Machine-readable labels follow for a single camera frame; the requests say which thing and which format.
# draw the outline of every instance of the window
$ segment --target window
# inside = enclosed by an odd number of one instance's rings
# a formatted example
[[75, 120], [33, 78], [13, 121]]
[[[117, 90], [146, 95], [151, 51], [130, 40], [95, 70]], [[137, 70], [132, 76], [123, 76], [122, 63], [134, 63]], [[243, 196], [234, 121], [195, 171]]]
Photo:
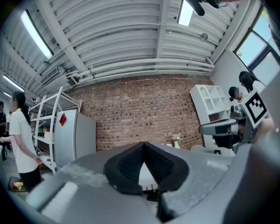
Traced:
[[260, 8], [234, 53], [265, 85], [270, 83], [280, 70], [280, 52], [272, 38], [268, 14], [264, 7]]

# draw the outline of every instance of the white t-shirt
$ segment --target white t-shirt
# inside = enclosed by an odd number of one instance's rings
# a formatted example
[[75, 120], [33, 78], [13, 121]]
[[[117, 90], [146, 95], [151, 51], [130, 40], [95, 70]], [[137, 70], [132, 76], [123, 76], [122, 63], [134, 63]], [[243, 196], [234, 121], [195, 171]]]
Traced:
[[258, 94], [260, 94], [265, 89], [265, 85], [257, 80], [253, 82], [252, 86], [253, 86], [253, 89], [257, 90]]
[[[10, 116], [9, 134], [20, 135], [23, 140], [23, 144], [33, 154], [36, 155], [36, 151], [34, 150], [33, 142], [32, 142], [31, 127], [28, 124], [21, 109], [17, 109]], [[30, 158], [28, 155], [24, 154], [20, 150], [19, 146], [17, 145], [13, 137], [11, 138], [11, 145], [13, 147], [15, 162], [17, 164], [18, 172], [28, 173], [34, 171], [37, 168], [38, 164], [32, 158]]]

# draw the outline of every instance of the fluorescent light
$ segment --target fluorescent light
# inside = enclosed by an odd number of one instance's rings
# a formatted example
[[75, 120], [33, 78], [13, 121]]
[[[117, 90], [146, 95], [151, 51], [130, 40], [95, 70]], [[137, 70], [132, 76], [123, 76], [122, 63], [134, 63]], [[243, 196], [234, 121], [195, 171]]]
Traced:
[[38, 46], [38, 48], [41, 50], [41, 52], [45, 55], [45, 57], [47, 59], [50, 59], [54, 53], [48, 47], [48, 45], [45, 43], [45, 41], [39, 34], [38, 30], [36, 29], [32, 19], [30, 17], [28, 10], [25, 10], [21, 14], [21, 20], [22, 20], [26, 30], [29, 32], [30, 36], [32, 37], [33, 41]]
[[182, 0], [181, 13], [178, 18], [178, 23], [184, 26], [188, 26], [193, 13], [193, 8], [186, 0]]
[[3, 94], [11, 98], [11, 95], [7, 94], [6, 92], [3, 92]]
[[24, 90], [19, 87], [15, 82], [13, 82], [11, 79], [9, 79], [8, 77], [6, 77], [5, 75], [3, 75], [3, 78], [6, 79], [10, 84], [12, 84], [14, 87], [18, 88], [20, 91], [24, 92]]

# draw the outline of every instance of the corrugated metal ceiling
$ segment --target corrugated metal ceiling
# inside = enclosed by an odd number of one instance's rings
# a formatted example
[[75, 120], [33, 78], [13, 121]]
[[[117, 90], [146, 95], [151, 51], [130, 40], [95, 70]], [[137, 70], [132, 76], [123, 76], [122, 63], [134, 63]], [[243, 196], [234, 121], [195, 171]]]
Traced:
[[[215, 9], [203, 4], [205, 16], [193, 13], [188, 27], [177, 24], [182, 0], [170, 0], [165, 39], [160, 58], [193, 59], [205, 62], [220, 43], [238, 3]], [[87, 68], [113, 62], [154, 58], [160, 27], [161, 0], [49, 0], [50, 7], [66, 38]], [[20, 15], [28, 9], [36, 27], [55, 55], [47, 61], [23, 26]], [[199, 35], [206, 33], [207, 42]], [[53, 67], [76, 70], [73, 62], [57, 44], [43, 19], [35, 0], [24, 0], [9, 16], [1, 34], [22, 60], [38, 75]], [[37, 96], [50, 93], [35, 77], [26, 72], [0, 46], [0, 72]], [[12, 86], [0, 78], [0, 84]]]

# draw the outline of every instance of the white refrigerator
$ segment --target white refrigerator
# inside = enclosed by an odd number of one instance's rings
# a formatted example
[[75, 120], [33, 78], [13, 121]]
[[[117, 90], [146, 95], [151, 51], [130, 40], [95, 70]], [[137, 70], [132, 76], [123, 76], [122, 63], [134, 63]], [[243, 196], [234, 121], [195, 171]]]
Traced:
[[[63, 114], [66, 120], [62, 126], [59, 120]], [[54, 140], [57, 168], [62, 168], [75, 159], [96, 152], [95, 119], [82, 115], [77, 110], [58, 112]]]

